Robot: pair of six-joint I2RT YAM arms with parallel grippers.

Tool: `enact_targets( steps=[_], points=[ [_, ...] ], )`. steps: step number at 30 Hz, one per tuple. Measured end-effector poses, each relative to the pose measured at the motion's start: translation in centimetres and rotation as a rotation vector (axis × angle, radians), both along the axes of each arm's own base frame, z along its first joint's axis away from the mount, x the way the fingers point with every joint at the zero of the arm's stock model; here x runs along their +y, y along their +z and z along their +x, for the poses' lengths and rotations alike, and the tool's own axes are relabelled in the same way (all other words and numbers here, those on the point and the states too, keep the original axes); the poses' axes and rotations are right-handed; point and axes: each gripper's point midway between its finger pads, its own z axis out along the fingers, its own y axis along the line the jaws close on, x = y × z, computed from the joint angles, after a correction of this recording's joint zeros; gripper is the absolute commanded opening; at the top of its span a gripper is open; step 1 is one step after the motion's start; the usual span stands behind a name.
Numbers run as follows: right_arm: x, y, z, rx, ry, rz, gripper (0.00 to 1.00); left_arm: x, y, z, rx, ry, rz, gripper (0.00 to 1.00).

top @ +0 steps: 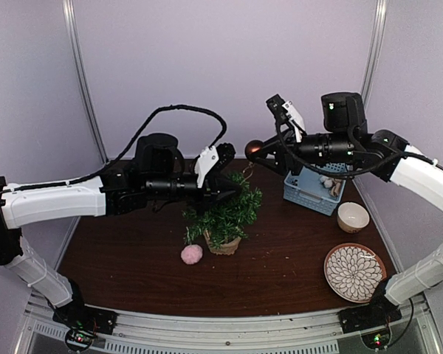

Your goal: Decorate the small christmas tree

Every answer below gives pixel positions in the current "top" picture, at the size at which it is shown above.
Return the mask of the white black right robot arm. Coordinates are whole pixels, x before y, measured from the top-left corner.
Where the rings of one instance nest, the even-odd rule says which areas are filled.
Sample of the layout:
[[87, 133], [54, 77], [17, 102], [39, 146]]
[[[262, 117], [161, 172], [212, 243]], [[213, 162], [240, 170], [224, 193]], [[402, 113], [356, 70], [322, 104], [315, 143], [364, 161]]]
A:
[[[363, 99], [354, 92], [321, 97], [325, 133], [308, 134], [300, 113], [279, 95], [266, 101], [275, 119], [276, 135], [265, 142], [253, 140], [245, 156], [280, 175], [307, 168], [316, 173], [328, 163], [344, 163], [345, 173], [335, 178], [353, 179], [373, 173], [416, 193], [443, 212], [443, 167], [424, 156], [406, 139], [388, 130], [369, 133]], [[443, 243], [408, 270], [379, 283], [365, 306], [364, 320], [380, 325], [393, 310], [411, 297], [443, 281]]]

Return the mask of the pink pompom ornament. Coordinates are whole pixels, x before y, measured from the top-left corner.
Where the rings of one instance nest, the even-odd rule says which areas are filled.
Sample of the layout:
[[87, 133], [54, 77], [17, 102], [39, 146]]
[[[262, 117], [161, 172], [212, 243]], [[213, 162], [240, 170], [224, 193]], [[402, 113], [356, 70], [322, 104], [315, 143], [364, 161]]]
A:
[[197, 264], [203, 257], [203, 248], [196, 242], [202, 233], [194, 228], [186, 227], [185, 246], [180, 252], [180, 258], [186, 265]]

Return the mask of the small green christmas tree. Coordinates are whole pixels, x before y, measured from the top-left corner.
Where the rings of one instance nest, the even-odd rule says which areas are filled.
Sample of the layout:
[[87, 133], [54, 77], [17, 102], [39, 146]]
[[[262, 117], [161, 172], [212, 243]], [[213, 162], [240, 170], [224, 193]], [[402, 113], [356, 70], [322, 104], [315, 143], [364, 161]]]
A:
[[182, 212], [182, 216], [189, 228], [210, 233], [211, 240], [218, 246], [228, 243], [237, 237], [246, 238], [246, 226], [254, 224], [257, 220], [258, 210], [261, 207], [262, 191], [252, 188], [249, 180], [240, 172], [231, 172], [228, 175], [239, 177], [241, 193], [239, 196], [220, 203], [204, 214], [196, 214], [193, 207], [189, 206]]

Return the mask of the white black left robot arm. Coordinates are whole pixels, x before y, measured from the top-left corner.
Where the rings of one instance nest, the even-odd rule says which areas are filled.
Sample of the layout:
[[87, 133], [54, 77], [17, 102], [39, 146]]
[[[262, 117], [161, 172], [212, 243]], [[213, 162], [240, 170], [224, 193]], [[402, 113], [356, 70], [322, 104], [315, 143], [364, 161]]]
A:
[[241, 188], [222, 173], [235, 154], [230, 143], [206, 147], [188, 172], [177, 138], [153, 133], [137, 140], [135, 156], [124, 166], [109, 164], [82, 181], [20, 185], [0, 176], [0, 266], [44, 295], [75, 327], [85, 327], [92, 313], [77, 284], [48, 268], [21, 228], [61, 218], [124, 215], [150, 201], [185, 201], [206, 212], [240, 194]]

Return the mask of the burlap tree pot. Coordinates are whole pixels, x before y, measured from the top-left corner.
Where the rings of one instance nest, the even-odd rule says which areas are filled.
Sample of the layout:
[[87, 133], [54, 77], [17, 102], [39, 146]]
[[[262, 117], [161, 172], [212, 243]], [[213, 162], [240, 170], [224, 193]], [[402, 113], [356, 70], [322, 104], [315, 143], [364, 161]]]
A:
[[215, 255], [234, 255], [239, 247], [239, 243], [241, 242], [241, 238], [237, 237], [236, 239], [228, 242], [221, 243], [220, 245], [216, 245], [210, 238], [210, 233], [208, 231], [204, 232], [204, 238], [207, 244], [209, 251]]

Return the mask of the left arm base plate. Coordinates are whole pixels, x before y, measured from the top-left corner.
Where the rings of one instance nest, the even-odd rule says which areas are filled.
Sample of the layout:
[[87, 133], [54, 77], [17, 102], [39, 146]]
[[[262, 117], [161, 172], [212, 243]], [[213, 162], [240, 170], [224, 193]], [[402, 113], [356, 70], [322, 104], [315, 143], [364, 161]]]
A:
[[117, 313], [112, 310], [93, 308], [87, 305], [80, 308], [66, 305], [61, 308], [51, 307], [51, 309], [54, 313], [52, 316], [54, 322], [90, 334], [111, 335], [118, 317]]

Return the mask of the brown shiny ball ornament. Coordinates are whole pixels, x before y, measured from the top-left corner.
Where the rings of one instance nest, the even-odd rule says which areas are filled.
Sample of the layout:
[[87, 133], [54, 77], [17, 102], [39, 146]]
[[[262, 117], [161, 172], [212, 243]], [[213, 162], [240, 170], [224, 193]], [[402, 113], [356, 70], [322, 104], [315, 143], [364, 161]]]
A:
[[254, 163], [251, 161], [251, 155], [259, 151], [263, 147], [263, 142], [261, 140], [252, 140], [247, 143], [244, 149], [245, 157], [248, 160], [248, 165], [243, 169], [244, 178], [247, 180], [253, 175]]

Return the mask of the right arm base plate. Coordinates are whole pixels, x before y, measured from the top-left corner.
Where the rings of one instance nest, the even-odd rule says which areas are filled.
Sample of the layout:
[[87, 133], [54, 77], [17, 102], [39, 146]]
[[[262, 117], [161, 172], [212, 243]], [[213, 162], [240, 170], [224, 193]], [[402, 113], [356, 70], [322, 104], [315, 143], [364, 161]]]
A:
[[346, 308], [338, 313], [344, 334], [386, 326], [398, 321], [402, 313], [397, 306], [369, 303], [355, 308]]

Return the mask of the white cotton boll ornament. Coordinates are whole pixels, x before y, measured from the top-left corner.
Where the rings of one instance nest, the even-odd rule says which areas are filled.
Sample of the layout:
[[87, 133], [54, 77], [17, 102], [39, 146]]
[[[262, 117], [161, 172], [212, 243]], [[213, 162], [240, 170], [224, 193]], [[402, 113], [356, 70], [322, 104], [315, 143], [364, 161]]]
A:
[[327, 176], [321, 176], [319, 178], [320, 183], [327, 189], [332, 188], [336, 182], [333, 178], [327, 177]]

